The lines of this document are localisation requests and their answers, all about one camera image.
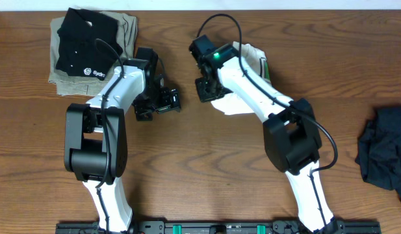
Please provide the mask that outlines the white t-shirt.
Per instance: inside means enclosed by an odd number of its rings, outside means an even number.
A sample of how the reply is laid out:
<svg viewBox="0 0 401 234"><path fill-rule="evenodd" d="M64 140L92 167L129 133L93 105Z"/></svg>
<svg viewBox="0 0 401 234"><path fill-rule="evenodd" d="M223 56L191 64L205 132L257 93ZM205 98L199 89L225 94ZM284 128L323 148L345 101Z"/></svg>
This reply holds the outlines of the white t-shirt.
<svg viewBox="0 0 401 234"><path fill-rule="evenodd" d="M243 44L241 54L246 59L251 69L269 85L272 85L265 52L250 44ZM253 110L234 93L226 94L220 99L211 101L211 104L215 109L223 112L225 115L253 113Z"/></svg>

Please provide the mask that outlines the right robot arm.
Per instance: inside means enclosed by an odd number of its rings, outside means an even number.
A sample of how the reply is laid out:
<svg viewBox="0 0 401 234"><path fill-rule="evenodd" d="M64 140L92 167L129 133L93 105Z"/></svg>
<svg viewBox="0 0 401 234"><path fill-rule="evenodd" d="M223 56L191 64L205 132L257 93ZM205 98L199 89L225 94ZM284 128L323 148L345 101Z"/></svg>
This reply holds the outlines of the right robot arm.
<svg viewBox="0 0 401 234"><path fill-rule="evenodd" d="M255 114L267 157L289 180L299 221L309 232L333 233L335 218L320 181L320 136L327 131L315 120L310 103L277 91L257 65L263 52L250 45L233 42L217 48L198 38L189 51L202 74L195 81L200 101L228 116Z"/></svg>

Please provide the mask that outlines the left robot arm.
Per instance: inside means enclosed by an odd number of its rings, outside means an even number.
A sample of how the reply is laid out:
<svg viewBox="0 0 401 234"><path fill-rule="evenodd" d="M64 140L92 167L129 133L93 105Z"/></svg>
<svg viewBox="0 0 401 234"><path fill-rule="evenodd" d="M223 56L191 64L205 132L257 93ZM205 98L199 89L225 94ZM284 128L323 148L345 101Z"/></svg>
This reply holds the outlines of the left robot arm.
<svg viewBox="0 0 401 234"><path fill-rule="evenodd" d="M138 121L153 113L180 111L178 91L166 88L163 62L132 58L114 69L112 79L85 104L66 111L64 165L88 189L98 222L57 224L57 233L132 233L133 210L122 183L127 164L125 114L134 108Z"/></svg>

